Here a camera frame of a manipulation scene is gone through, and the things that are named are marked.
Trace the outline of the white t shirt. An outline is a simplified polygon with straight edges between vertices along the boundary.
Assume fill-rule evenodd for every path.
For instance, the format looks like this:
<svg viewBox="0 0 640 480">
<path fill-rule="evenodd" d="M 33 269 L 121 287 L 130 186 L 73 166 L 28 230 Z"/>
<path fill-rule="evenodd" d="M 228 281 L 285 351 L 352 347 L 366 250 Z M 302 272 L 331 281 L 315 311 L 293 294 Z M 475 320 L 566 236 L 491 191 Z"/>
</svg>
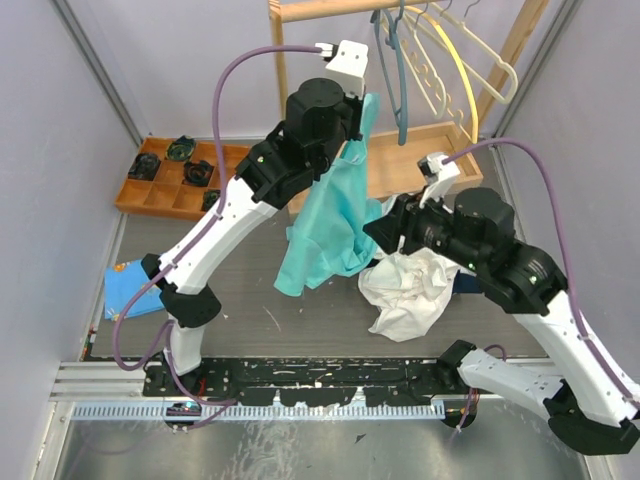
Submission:
<svg viewBox="0 0 640 480">
<path fill-rule="evenodd" d="M 369 332 L 397 343 L 426 335 L 449 304 L 459 272 L 456 263 L 426 248 L 382 255 L 358 276 L 360 293 L 378 310 Z"/>
</svg>

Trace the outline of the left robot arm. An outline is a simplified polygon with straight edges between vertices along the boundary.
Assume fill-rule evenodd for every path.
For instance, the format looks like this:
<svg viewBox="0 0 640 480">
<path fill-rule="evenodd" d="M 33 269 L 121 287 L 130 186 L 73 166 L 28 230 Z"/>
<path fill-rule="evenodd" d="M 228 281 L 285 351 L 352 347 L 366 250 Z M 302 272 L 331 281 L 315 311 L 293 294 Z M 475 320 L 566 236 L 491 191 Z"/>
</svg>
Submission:
<svg viewBox="0 0 640 480">
<path fill-rule="evenodd" d="M 365 92 L 364 79 L 303 82 L 288 97 L 284 119 L 249 150 L 207 214 L 170 250 L 143 258 L 169 314 L 164 355 L 172 365 L 164 383 L 176 395 L 199 387 L 204 331 L 221 311 L 209 278 L 249 233 L 337 172 L 345 146 L 362 138 Z"/>
</svg>

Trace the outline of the grey blue plastic hanger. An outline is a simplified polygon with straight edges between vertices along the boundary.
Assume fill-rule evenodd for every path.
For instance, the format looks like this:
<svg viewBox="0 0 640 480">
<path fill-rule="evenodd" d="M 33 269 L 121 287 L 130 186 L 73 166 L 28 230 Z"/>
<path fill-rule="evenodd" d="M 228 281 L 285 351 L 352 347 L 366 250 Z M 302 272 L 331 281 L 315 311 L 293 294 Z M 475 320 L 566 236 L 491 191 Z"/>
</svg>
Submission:
<svg viewBox="0 0 640 480">
<path fill-rule="evenodd" d="M 407 142 L 409 122 L 407 81 L 398 34 L 398 27 L 404 16 L 404 9 L 405 2 L 401 1 L 395 17 L 392 16 L 389 8 L 383 8 L 374 10 L 370 19 L 370 23 L 373 25 L 376 49 L 387 88 L 387 94 L 394 122 L 397 127 L 397 144 L 399 146 L 404 146 Z M 385 54 L 383 53 L 383 45 L 386 45 L 394 55 L 397 72 L 397 90 L 394 90 L 391 82 L 391 75 L 386 65 Z"/>
</svg>

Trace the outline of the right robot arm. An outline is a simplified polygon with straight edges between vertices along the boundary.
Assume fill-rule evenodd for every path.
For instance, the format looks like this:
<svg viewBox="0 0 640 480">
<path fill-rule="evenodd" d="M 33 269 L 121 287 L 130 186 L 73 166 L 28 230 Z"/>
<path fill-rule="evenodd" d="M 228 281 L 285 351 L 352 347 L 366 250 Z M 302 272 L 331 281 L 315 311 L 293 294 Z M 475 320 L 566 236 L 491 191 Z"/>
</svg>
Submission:
<svg viewBox="0 0 640 480">
<path fill-rule="evenodd" d="M 485 390 L 545 420 L 565 445 L 585 456 L 622 455 L 639 441 L 637 384 L 621 370 L 607 375 L 585 319 L 571 310 L 566 276 L 553 258 L 515 236 L 513 208 L 492 189 L 443 201 L 402 194 L 363 230 L 387 254 L 423 248 L 474 274 L 480 292 L 537 340 L 559 373 L 545 376 L 458 340 L 436 362 L 444 390 Z"/>
</svg>

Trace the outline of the teal t shirt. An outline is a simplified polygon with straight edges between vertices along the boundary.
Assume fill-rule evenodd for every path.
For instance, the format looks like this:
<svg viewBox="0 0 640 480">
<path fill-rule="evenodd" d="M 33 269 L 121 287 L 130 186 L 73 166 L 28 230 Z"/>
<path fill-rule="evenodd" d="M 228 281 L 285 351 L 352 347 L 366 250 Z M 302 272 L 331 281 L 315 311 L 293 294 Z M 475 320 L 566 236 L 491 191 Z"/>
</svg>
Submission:
<svg viewBox="0 0 640 480">
<path fill-rule="evenodd" d="M 373 259 L 377 245 L 363 227 L 382 215 L 381 202 L 368 196 L 368 141 L 379 103 L 378 94 L 365 96 L 362 138 L 345 143 L 287 228 L 288 248 L 274 282 L 280 293 L 298 297 L 334 276 L 358 274 Z"/>
</svg>

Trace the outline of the cream plastic hanger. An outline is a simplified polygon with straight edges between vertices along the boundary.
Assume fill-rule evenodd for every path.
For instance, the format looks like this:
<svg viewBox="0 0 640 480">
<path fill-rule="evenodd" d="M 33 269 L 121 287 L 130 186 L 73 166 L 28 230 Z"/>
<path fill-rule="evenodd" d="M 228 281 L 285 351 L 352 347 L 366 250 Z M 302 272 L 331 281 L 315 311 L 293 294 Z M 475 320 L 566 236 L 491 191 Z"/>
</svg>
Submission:
<svg viewBox="0 0 640 480">
<path fill-rule="evenodd" d="M 482 40 L 474 31 L 468 28 L 466 22 L 463 19 L 458 19 L 448 13 L 452 2 L 445 8 L 440 9 L 439 16 L 444 19 L 447 23 L 453 26 L 456 30 L 461 32 L 468 40 L 470 40 L 473 44 L 479 47 L 486 55 L 488 55 L 493 64 L 498 68 L 499 71 L 505 73 L 507 75 L 507 80 L 509 81 L 508 90 L 505 95 L 502 94 L 501 87 L 494 87 L 487 78 L 480 75 L 473 67 L 471 67 L 466 61 L 463 61 L 463 65 L 466 68 L 467 72 L 475 78 L 480 85 L 487 91 L 491 97 L 493 97 L 500 104 L 508 105 L 514 99 L 518 87 L 519 87 L 519 79 L 518 75 L 514 69 L 514 67 L 506 62 L 500 54 L 498 54 L 494 49 L 492 49 L 484 40 Z"/>
</svg>

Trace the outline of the navy t shirt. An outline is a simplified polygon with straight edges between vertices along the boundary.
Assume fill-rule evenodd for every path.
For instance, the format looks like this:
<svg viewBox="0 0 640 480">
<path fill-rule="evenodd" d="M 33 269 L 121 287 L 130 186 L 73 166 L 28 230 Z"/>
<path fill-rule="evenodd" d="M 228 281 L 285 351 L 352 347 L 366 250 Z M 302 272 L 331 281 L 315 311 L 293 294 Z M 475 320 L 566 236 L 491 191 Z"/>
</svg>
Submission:
<svg viewBox="0 0 640 480">
<path fill-rule="evenodd" d="M 464 273 L 463 271 L 459 271 L 454 278 L 453 294 L 481 294 L 482 290 L 480 288 L 479 282 L 475 275 L 471 275 L 468 273 Z"/>
</svg>

